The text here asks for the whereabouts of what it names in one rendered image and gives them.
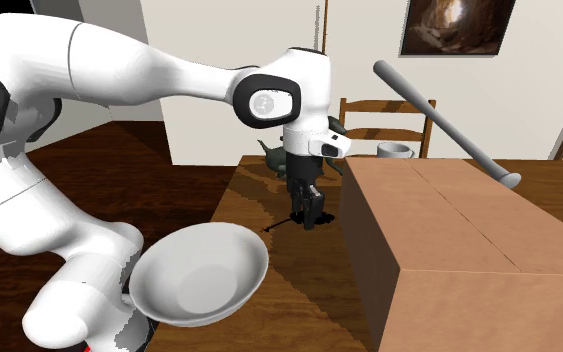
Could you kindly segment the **brown cardboard box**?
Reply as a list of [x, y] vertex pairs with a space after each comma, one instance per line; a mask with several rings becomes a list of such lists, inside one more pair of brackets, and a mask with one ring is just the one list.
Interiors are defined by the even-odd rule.
[[351, 158], [339, 220], [377, 352], [563, 352], [563, 222], [467, 162]]

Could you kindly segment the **brown wooden table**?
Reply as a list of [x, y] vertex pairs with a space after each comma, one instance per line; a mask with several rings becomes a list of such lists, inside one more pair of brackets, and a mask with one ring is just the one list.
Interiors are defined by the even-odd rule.
[[[510, 189], [563, 222], [563, 161], [508, 160]], [[339, 220], [343, 175], [318, 183], [330, 224], [305, 230], [289, 217], [285, 186], [261, 158], [244, 157], [214, 213], [256, 231], [270, 253], [265, 280], [231, 317], [200, 328], [161, 325], [148, 352], [377, 352]]]

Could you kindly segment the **white mug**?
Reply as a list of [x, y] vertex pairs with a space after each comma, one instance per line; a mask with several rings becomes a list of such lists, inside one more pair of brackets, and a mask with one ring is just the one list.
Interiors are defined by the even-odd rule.
[[377, 145], [378, 158], [413, 158], [415, 152], [408, 146], [395, 142], [381, 142]]

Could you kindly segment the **grey baseball bat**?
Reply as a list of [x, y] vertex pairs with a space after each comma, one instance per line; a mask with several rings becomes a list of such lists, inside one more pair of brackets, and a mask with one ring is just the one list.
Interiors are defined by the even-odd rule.
[[443, 117], [401, 74], [384, 60], [373, 65], [373, 72], [393, 91], [418, 109], [422, 114], [438, 125], [460, 148], [476, 161], [494, 180], [505, 187], [516, 187], [522, 177], [519, 173], [507, 171], [497, 164], [463, 133]]

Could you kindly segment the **dark green figure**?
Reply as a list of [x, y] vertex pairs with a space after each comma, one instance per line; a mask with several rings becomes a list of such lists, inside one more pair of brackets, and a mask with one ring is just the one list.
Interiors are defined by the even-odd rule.
[[[329, 128], [341, 135], [345, 135], [347, 130], [340, 123], [340, 121], [333, 117], [328, 117]], [[276, 148], [269, 148], [262, 140], [258, 140], [258, 143], [265, 152], [265, 163], [267, 167], [276, 173], [278, 179], [286, 179], [286, 152], [282, 146]]]

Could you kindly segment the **black long-handled utensil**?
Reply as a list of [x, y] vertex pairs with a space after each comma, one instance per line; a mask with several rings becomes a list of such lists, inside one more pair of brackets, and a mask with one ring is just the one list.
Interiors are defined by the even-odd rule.
[[267, 226], [267, 227], [263, 228], [262, 231], [268, 233], [268, 232], [270, 232], [273, 228], [275, 228], [275, 227], [277, 227], [277, 226], [279, 226], [279, 225], [282, 225], [282, 224], [284, 224], [284, 223], [290, 222], [290, 221], [292, 221], [292, 222], [294, 222], [294, 223], [296, 223], [296, 224], [298, 224], [298, 225], [302, 225], [305, 230], [312, 230], [312, 229], [314, 229], [316, 226], [324, 225], [324, 224], [330, 224], [330, 223], [332, 223], [334, 220], [335, 220], [335, 216], [334, 216], [333, 214], [330, 214], [330, 213], [327, 213], [327, 212], [322, 212], [322, 213], [315, 219], [313, 226], [312, 226], [312, 227], [308, 227], [308, 226], [305, 224], [305, 216], [304, 216], [304, 212], [303, 212], [303, 211], [291, 212], [291, 213], [289, 214], [289, 217], [288, 217], [288, 218], [286, 218], [286, 219], [284, 219], [284, 220], [281, 220], [281, 221], [279, 221], [279, 222], [277, 222], [277, 223], [274, 223], [274, 224], [272, 224], [272, 225], [270, 225], [270, 226]]

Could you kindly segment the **wooden chair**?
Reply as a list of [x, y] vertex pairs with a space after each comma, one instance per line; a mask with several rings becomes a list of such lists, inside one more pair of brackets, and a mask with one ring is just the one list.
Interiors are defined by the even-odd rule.
[[[349, 112], [420, 114], [416, 107], [403, 100], [348, 101], [346, 98], [341, 98], [339, 122], [342, 126], [345, 126], [346, 114]], [[426, 158], [429, 151], [432, 127], [433, 121], [425, 115], [421, 132], [401, 128], [353, 128], [349, 129], [349, 137], [359, 140], [419, 142], [419, 157]]]

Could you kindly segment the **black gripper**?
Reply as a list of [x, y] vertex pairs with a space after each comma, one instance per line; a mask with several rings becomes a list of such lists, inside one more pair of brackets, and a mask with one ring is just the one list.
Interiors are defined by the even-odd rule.
[[311, 230], [324, 208], [325, 194], [315, 187], [316, 179], [322, 174], [323, 158], [298, 156], [286, 153], [287, 190], [291, 198], [293, 221], [303, 221], [304, 229]]

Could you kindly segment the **dark framed wall picture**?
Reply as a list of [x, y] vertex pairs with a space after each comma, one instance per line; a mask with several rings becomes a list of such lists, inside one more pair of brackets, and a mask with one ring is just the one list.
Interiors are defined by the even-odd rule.
[[516, 0], [409, 0], [402, 56], [496, 56]]

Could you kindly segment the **white bowl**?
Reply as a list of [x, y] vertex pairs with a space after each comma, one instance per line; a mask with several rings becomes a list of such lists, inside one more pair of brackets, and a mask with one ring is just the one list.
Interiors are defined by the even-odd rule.
[[162, 238], [138, 260], [129, 282], [145, 316], [177, 327], [218, 322], [240, 309], [263, 282], [268, 249], [241, 225], [207, 222]]

